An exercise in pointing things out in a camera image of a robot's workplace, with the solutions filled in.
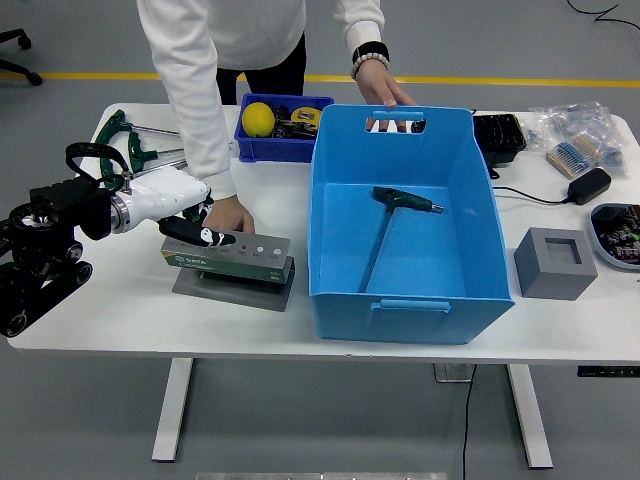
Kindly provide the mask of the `person's left hand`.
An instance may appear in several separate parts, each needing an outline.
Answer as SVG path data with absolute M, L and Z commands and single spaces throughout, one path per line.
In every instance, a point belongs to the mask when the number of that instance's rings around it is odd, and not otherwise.
M 355 81 L 367 104 L 383 105 L 388 109 L 418 104 L 379 60 L 364 61 L 356 72 Z

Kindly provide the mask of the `person's right hand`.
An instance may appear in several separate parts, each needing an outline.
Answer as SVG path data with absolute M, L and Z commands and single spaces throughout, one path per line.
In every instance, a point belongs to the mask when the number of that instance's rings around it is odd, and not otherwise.
M 229 230 L 251 234 L 255 232 L 254 218 L 237 195 L 215 200 L 203 225 L 215 231 Z

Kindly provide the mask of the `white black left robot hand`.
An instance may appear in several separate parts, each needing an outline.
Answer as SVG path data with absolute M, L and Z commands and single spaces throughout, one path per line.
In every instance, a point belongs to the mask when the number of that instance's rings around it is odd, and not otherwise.
M 134 178 L 130 193 L 117 191 L 111 200 L 111 229 L 124 233 L 144 220 L 158 223 L 166 236 L 199 247 L 232 245 L 234 234 L 203 227 L 179 217 L 190 207 L 200 207 L 209 198 L 209 186 L 174 167 L 162 167 Z

